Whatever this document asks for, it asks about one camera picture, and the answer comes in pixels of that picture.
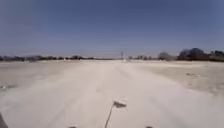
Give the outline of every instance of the ground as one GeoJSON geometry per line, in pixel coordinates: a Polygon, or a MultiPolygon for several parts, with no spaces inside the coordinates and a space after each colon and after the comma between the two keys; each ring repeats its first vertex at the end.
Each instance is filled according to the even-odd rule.
{"type": "Polygon", "coordinates": [[[126,106],[113,107],[107,128],[223,128],[222,71],[210,62],[2,63],[0,112],[9,128],[101,128],[116,101],[126,106]]]}

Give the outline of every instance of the distant tree line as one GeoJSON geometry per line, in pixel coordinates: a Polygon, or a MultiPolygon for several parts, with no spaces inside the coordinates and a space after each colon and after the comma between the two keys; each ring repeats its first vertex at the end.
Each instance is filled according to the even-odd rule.
{"type": "Polygon", "coordinates": [[[0,61],[13,62],[13,61],[48,61],[48,60],[81,60],[81,59],[94,59],[94,57],[84,58],[82,56],[72,56],[72,57],[55,57],[55,56],[27,56],[27,57],[19,57],[19,56],[0,56],[0,61]]]}
{"type": "Polygon", "coordinates": [[[185,61],[216,61],[224,62],[224,52],[215,50],[210,53],[205,53],[202,49],[192,48],[182,50],[178,56],[172,56],[167,52],[159,53],[157,58],[151,56],[139,55],[137,57],[130,56],[129,59],[135,60],[185,60],[185,61]]]}
{"type": "MultiPolygon", "coordinates": [[[[185,61],[216,61],[224,62],[224,52],[215,50],[210,53],[205,53],[202,49],[192,48],[182,50],[178,56],[172,56],[167,52],[161,52],[157,58],[151,56],[139,55],[137,57],[129,56],[129,60],[185,60],[185,61]]],[[[71,57],[55,57],[55,56],[0,56],[0,61],[12,62],[12,61],[48,61],[48,60],[115,60],[114,58],[94,58],[94,57],[83,57],[74,55],[71,57]]]]}
{"type": "Polygon", "coordinates": [[[192,48],[190,50],[182,50],[177,57],[178,60],[190,61],[217,61],[224,62],[224,52],[215,50],[210,53],[205,53],[199,48],[192,48]]]}

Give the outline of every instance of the sky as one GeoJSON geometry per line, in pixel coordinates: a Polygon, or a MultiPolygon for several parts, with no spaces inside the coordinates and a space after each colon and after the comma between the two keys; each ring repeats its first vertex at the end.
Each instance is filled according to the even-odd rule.
{"type": "Polygon", "coordinates": [[[0,55],[224,50],[223,0],[0,0],[0,55]]]}

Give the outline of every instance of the dry grass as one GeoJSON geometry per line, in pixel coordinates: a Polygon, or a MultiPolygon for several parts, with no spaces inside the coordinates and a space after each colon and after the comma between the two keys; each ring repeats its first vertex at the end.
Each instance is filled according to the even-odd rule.
{"type": "Polygon", "coordinates": [[[154,62],[148,63],[147,69],[187,88],[224,96],[224,63],[154,62]]]}

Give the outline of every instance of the sandy road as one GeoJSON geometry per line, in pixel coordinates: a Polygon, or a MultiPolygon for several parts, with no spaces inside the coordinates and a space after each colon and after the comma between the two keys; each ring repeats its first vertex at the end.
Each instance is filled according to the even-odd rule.
{"type": "Polygon", "coordinates": [[[224,100],[138,69],[136,63],[89,62],[0,97],[9,128],[223,128],[224,100]]]}

